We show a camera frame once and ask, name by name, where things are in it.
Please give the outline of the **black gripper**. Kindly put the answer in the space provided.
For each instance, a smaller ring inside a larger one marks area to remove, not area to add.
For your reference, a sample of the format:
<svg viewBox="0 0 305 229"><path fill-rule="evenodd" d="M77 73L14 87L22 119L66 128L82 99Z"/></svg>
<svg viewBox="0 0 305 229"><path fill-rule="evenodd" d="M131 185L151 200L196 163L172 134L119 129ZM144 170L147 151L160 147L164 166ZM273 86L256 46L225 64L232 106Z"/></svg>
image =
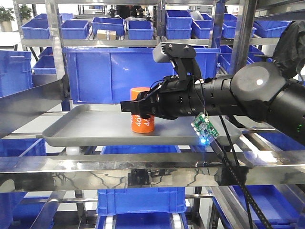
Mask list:
<svg viewBox="0 0 305 229"><path fill-rule="evenodd" d="M150 87L134 87L133 101L121 101L121 111L139 115L143 119L151 116L174 120L182 116L198 114L197 77L190 76L186 81L178 77L166 76L161 82Z"/></svg>

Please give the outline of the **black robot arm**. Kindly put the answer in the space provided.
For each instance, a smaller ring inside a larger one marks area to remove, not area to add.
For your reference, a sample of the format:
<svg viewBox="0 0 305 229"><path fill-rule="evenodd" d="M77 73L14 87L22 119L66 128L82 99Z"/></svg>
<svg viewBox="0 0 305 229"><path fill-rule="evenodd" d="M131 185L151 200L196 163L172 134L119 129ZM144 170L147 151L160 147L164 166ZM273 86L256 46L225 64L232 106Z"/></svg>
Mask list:
<svg viewBox="0 0 305 229"><path fill-rule="evenodd" d="M305 87L286 79L270 62L255 62L234 75L182 80L166 76L133 101L122 101L121 110L147 118L174 120L181 116L241 115L265 122L303 144L305 142Z"/></svg>

